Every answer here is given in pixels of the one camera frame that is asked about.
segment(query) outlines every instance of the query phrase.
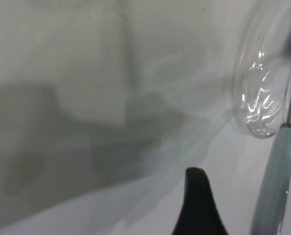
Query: utensil handle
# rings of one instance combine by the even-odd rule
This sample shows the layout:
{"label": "utensil handle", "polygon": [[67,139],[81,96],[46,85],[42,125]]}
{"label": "utensil handle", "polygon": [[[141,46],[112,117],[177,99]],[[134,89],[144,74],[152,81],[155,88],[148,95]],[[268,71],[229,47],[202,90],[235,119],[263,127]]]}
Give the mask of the utensil handle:
{"label": "utensil handle", "polygon": [[273,142],[251,226],[251,235],[278,235],[291,178],[291,128],[282,127]]}

